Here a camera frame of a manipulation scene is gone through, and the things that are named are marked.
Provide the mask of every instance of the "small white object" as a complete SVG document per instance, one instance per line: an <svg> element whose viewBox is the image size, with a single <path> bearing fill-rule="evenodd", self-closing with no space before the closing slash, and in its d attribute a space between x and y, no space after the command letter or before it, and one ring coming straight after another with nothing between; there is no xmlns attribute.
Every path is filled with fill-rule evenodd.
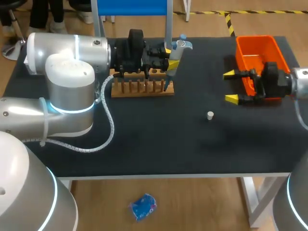
<svg viewBox="0 0 308 231"><path fill-rule="evenodd" d="M207 119L208 119L208 120L211 120L211 119L213 118L213 116L214 116L214 113L213 113L213 112L208 112L208 113L207 113Z"/></svg>

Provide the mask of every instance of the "stool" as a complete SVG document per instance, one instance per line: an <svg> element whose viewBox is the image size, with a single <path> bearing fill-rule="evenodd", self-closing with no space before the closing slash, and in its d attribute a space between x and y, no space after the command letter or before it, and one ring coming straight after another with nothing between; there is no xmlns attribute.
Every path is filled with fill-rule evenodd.
<svg viewBox="0 0 308 231"><path fill-rule="evenodd" d="M18 59L20 50L22 49L23 45L26 43L26 39L24 38L21 32L20 26L12 10L22 6L26 2L27 0L2 0L0 1L0 11L9 12L11 20L12 20L13 28L17 35L17 41L16 40L9 41L1 49L3 56L10 60Z"/></svg>

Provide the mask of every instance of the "white spiral cable wrap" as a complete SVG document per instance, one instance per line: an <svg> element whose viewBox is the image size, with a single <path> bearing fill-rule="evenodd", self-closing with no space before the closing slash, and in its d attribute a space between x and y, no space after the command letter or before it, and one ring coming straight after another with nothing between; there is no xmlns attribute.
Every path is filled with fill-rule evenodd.
<svg viewBox="0 0 308 231"><path fill-rule="evenodd" d="M105 81L102 84L102 88L101 88L102 104L103 104L104 110L105 110L105 112L107 114L107 117L108 117L108 120L109 120L109 123L110 123L110 135L109 135L109 138L106 140L105 143L103 143L101 146L96 147L96 148L84 149L84 148L77 148L77 147L72 146L72 145L70 145L68 143L64 143L64 142L56 141L56 140L52 140L52 139L46 139L45 142L57 144L57 145L60 145L60 146L62 146L64 148L68 148L70 150L73 150L73 151L76 151L76 152L80 152L80 153L93 153L93 152L97 152L97 151L103 149L104 147L106 147L111 142L111 140L112 140L112 138L114 137L114 134L115 134L115 124L114 124L114 121L113 121L113 119L111 117L111 114L109 112L109 109L108 109L108 106L107 106L107 103L106 103L106 100L105 100L105 88L106 88L106 85L113 78L114 78L114 76L111 75L107 79L105 79ZM22 142L35 142L35 141L42 141L42 139L26 139L26 140L23 140Z"/></svg>
<svg viewBox="0 0 308 231"><path fill-rule="evenodd" d="M296 112L299 123L303 126L304 129L308 130L308 126L305 124L302 116L300 115L299 105L298 105L297 99L294 99L294 105L295 105L295 112Z"/></svg>

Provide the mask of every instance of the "blue chair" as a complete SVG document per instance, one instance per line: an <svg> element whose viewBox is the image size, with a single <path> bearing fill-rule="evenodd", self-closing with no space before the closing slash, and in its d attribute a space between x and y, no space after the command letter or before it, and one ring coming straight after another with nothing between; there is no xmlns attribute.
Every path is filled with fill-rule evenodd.
<svg viewBox="0 0 308 231"><path fill-rule="evenodd" d="M166 16L165 46L171 49L173 0L91 0L95 36L105 37L101 16Z"/></svg>

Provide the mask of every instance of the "black tabletop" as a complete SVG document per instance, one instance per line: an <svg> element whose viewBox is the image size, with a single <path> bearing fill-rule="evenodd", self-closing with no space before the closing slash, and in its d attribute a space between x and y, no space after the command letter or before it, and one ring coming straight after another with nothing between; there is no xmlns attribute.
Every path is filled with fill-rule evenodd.
<svg viewBox="0 0 308 231"><path fill-rule="evenodd" d="M290 68L298 63L283 37L276 37ZM162 39L149 39L158 43ZM58 177L148 174L230 174L290 172L307 150L308 133L297 121L294 104L236 106L225 94L243 90L241 82L223 81L234 68L234 38L190 38L174 80L175 95L153 98L111 99L105 91L115 122L112 142L99 152L86 154L54 144L26 145ZM45 79L30 76L17 61L5 96L48 98ZM101 82L107 74L99 76ZM308 103L301 102L303 118ZM212 121L206 114L214 112ZM95 106L92 130L77 138L58 138L71 145L92 148L109 136L102 105Z"/></svg>

